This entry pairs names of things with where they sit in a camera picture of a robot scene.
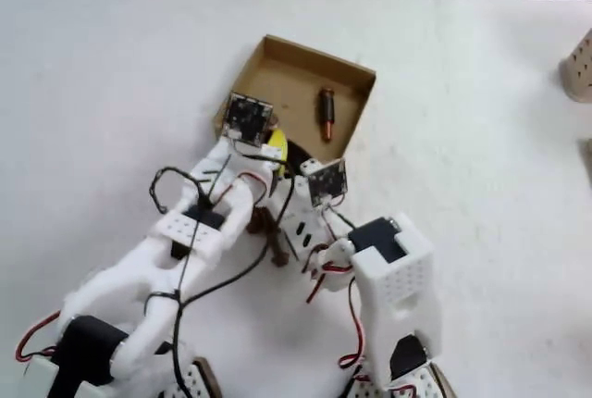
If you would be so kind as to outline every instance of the white robot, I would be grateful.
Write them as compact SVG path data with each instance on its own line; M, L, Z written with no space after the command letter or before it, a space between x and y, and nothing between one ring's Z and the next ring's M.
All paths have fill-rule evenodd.
M360 318L351 310L359 347L339 364L372 381L384 396L408 387L407 396L414 396L422 387L413 385L417 372L440 352L430 243L404 215L346 227L331 205L333 196L312 190L330 166L309 159L284 177L281 147L237 143L232 135L220 137L191 173L178 171L185 178L182 196L169 210L154 190L165 171L177 170L157 174L151 194L164 215L117 264L66 298L55 347L27 359L20 397L193 396L196 353L179 336L182 310L226 285L196 294L198 279L252 221L253 206L266 208L275 220L277 242L311 273L315 292L351 290L355 280ZM332 164L337 170L342 165ZM268 246L235 278L255 268Z

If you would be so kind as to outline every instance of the open box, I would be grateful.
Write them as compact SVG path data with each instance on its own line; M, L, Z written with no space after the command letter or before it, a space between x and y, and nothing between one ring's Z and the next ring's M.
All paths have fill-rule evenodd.
M232 86L274 107L286 136L321 162L342 157L374 86L373 70L267 35ZM334 92L333 138L324 142L317 120L322 88ZM220 132L226 103L216 115Z

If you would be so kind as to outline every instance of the circuit board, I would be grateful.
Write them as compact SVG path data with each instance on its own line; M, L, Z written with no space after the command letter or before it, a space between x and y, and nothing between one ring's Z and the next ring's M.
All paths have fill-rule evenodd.
M253 146L261 146L273 107L261 100L231 93L222 134Z
M321 205L328 196L334 199L348 191L344 159L336 160L311 173L307 179L313 206Z

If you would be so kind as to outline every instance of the white surface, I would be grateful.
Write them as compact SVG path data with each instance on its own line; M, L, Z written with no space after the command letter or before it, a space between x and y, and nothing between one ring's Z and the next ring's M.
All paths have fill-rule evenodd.
M589 396L592 198L577 141L592 106L563 93L557 66L591 2L0 0L0 14L6 391L20 333L141 238L154 172L212 146L211 117L273 33L377 70L342 210L402 210L435 244L438 363L459 395ZM220 277L252 260L246 247ZM344 383L345 293L307 306L299 279L267 264L185 319L226 396Z

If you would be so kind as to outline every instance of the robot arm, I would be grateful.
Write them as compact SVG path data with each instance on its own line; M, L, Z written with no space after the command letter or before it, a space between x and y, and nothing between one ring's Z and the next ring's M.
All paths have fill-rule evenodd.
M166 381L172 381L170 354L159 353L179 305L170 296L151 293L178 291L180 300L195 294L203 274L216 266L249 223L254 199L260 199L258 206L265 206L277 218L289 196L291 181L277 181L278 163L265 161L280 159L281 151L265 144L245 151L263 160L245 157L230 139L222 137L191 171L196 180L208 180L202 185L211 200L206 216L191 213L198 192L186 182L179 202L152 226L143 241L66 298L58 321L58 340L74 341L73 354L80 358L83 356L76 352L78 342L96 340L102 358L97 356L100 359L93 360L88 369L103 370L104 379L93 384L79 381L72 397L132 397L146 396L147 392L156 395ZM311 159L301 165L302 176L293 176L295 193L279 224L280 238L315 279L324 277L323 288L343 289L355 277L366 341L359 362L364 361L374 382L387 389L393 380L439 352L440 316L432 285L431 249L405 217L397 217L396 221L377 219L351 230L328 208L330 197L315 205L309 182L321 167ZM246 173L255 177L243 178ZM263 185L266 196L262 197ZM191 257L173 257L174 248L185 249ZM85 323L80 317L91 319ZM424 351L411 364L401 362L409 358L406 353L398 354L401 341L410 335ZM107 340L109 350L105 350ZM44 381L36 389L43 392L27 392L28 397L60 396L52 394L59 380L57 367L44 362L30 369L23 389L27 390L27 382ZM39 366L45 366L44 370L35 374ZM47 375L48 369L54 369L54 374ZM150 375L151 386L139 393L140 388L130 384L146 379L149 370L159 376Z

